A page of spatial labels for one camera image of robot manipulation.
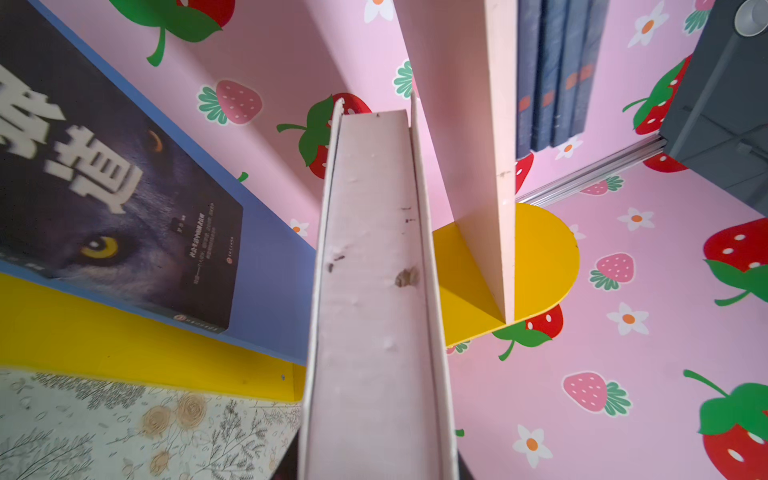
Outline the white photo cover book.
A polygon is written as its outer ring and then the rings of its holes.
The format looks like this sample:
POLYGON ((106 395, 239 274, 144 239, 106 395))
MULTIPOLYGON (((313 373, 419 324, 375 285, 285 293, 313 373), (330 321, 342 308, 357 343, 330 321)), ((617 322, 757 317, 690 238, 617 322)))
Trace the white photo cover book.
POLYGON ((297 469, 302 479, 459 475, 414 110, 333 109, 297 469))

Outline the black wolf cover book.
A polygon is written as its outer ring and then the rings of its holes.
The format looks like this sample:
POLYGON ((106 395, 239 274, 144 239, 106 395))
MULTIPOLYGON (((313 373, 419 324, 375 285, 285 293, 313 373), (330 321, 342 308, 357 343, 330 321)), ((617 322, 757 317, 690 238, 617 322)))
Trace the black wolf cover book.
POLYGON ((228 328, 243 209, 26 1, 1 5, 1 257, 228 328))

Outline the dark blue thick book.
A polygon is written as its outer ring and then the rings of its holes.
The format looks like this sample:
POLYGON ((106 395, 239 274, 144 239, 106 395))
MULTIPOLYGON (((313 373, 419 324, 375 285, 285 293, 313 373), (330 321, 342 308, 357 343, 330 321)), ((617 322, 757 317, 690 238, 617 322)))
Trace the dark blue thick book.
POLYGON ((516 157, 531 149, 542 1, 518 2, 516 157))

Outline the navy book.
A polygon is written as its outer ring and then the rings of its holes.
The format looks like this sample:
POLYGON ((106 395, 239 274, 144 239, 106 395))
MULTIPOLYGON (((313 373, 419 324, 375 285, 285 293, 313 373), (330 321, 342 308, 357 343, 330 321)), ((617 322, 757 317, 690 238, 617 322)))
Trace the navy book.
POLYGON ((608 0, 592 0, 589 2, 589 18, 582 49, 576 99, 569 132, 571 137, 583 133, 586 128, 589 102, 608 9, 608 0))

